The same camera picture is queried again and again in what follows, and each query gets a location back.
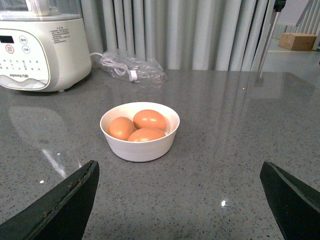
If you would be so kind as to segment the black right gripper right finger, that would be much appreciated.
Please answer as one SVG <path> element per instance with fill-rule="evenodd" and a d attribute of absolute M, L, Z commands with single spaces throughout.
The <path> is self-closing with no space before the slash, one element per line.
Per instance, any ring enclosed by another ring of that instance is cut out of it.
<path fill-rule="evenodd" d="M 264 162 L 261 184 L 285 240 L 320 238 L 320 192 L 271 162 Z"/>

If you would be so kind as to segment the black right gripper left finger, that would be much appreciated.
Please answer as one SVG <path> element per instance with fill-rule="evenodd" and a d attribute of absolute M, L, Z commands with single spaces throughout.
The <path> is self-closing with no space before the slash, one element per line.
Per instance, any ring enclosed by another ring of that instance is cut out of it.
<path fill-rule="evenodd" d="M 97 192 L 100 166 L 91 160 L 0 226 L 2 240 L 82 239 Z"/>

